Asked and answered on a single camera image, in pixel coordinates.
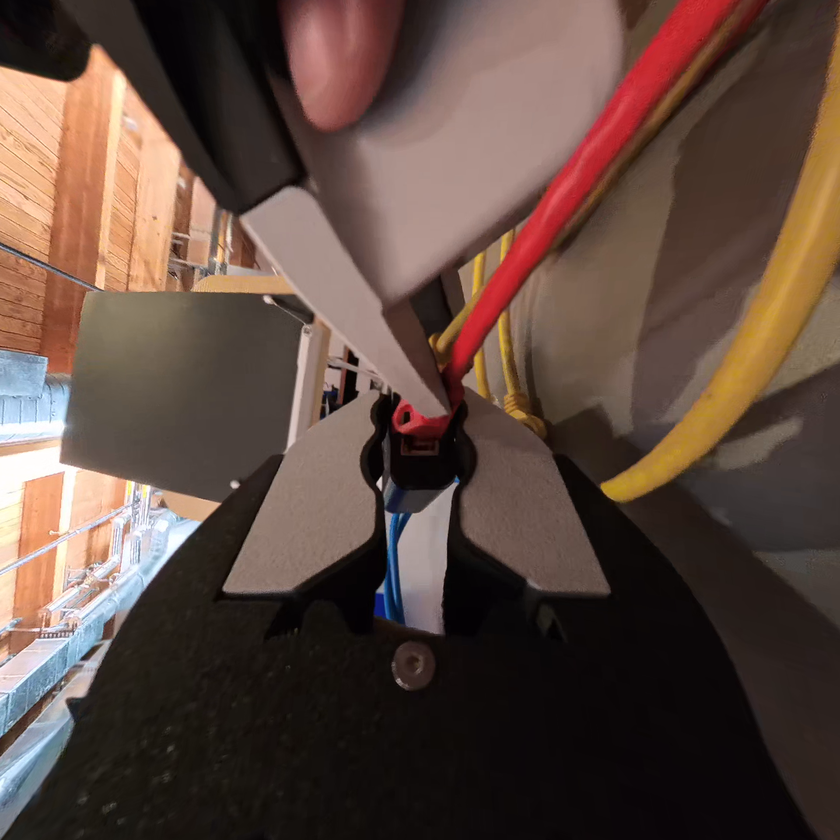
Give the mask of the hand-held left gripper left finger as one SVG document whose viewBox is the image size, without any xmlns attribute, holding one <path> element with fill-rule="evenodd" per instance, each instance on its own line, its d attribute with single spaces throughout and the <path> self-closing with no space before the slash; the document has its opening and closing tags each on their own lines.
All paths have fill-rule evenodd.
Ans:
<svg viewBox="0 0 840 840">
<path fill-rule="evenodd" d="M 281 627 L 315 602 L 349 629 L 372 628 L 386 572 L 385 512 L 377 481 L 389 397 L 359 396 L 312 426 L 284 454 L 223 586 L 226 596 L 274 600 Z"/>
</svg>

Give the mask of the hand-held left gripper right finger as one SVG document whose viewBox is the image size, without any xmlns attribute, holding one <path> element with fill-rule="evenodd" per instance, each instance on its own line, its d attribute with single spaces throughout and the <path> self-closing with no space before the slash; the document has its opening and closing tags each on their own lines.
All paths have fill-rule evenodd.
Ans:
<svg viewBox="0 0 840 840">
<path fill-rule="evenodd" d="M 465 394 L 455 455 L 447 635 L 476 635 L 496 613 L 530 623 L 546 602 L 610 597 L 560 469 L 535 433 L 478 394 Z"/>
</svg>

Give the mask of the black ethernet port adapter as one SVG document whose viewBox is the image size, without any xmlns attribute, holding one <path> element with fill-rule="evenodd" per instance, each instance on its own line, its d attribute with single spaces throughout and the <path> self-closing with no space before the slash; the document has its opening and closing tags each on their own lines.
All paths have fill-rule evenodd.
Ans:
<svg viewBox="0 0 840 840">
<path fill-rule="evenodd" d="M 419 513 L 455 483 L 459 467 L 455 420 L 437 438 L 420 438 L 387 425 L 382 496 L 391 514 Z"/>
</svg>

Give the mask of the silver ventilation duct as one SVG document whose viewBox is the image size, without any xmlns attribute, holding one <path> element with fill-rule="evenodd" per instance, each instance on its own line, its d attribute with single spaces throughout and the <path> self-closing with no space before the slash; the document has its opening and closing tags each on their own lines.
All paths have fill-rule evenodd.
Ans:
<svg viewBox="0 0 840 840">
<path fill-rule="evenodd" d="M 74 633 L 38 637 L 1 666 L 1 736 L 50 693 L 71 669 L 103 640 L 102 623 L 79 626 Z"/>
<path fill-rule="evenodd" d="M 59 440 L 71 375 L 48 373 L 45 356 L 1 350 L 1 446 Z"/>
</svg>

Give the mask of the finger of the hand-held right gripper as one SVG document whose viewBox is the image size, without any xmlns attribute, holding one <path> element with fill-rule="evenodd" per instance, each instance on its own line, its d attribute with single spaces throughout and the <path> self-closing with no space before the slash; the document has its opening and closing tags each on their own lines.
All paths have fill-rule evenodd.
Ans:
<svg viewBox="0 0 840 840">
<path fill-rule="evenodd" d="M 428 417 L 449 412 L 410 298 L 522 221 L 615 90 L 618 2 L 405 2 L 372 105 L 323 132 L 272 82 L 306 172 L 245 226 L 299 296 Z"/>
</svg>

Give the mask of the black panel with wooden frame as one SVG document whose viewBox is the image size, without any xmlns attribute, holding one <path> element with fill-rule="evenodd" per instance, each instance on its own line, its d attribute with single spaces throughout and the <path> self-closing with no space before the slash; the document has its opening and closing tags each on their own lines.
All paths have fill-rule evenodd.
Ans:
<svg viewBox="0 0 840 840">
<path fill-rule="evenodd" d="M 223 501 L 287 450 L 301 329 L 293 294 L 87 294 L 60 458 Z"/>
</svg>

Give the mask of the person's right hand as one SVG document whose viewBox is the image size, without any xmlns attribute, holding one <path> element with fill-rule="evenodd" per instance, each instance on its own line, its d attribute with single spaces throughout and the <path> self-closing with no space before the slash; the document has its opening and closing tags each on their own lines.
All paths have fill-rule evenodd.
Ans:
<svg viewBox="0 0 840 840">
<path fill-rule="evenodd" d="M 358 121 L 382 88 L 400 34 L 404 1 L 280 1 L 290 77 L 317 130 Z"/>
</svg>

